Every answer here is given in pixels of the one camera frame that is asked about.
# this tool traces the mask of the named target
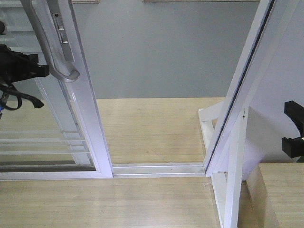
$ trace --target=white wall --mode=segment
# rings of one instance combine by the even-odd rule
[[[225,96],[257,5],[74,4],[97,98]]]

